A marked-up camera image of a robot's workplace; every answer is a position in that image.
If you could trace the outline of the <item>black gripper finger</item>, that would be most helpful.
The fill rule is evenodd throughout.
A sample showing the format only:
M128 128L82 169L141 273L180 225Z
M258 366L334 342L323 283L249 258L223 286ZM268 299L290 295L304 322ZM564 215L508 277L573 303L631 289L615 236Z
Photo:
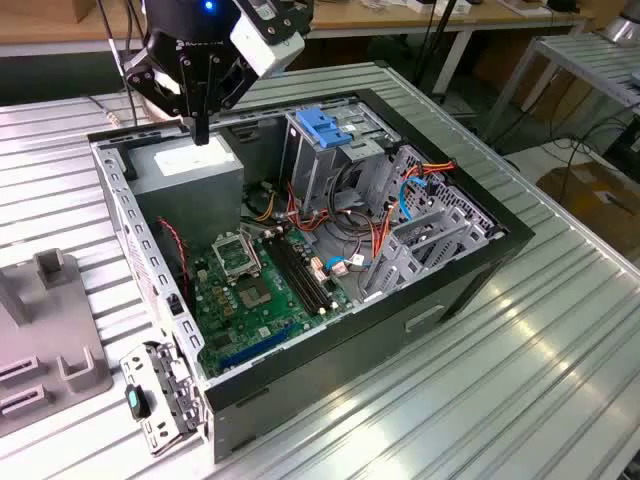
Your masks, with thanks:
M230 110L255 83L255 71L236 50L209 54L208 115Z
M160 60L155 62L148 50L142 49L124 64L127 85L165 114L180 117L195 145L206 145L209 142L207 80L197 80L195 62L184 51L169 51L162 54ZM159 82L154 66L177 83L178 93Z

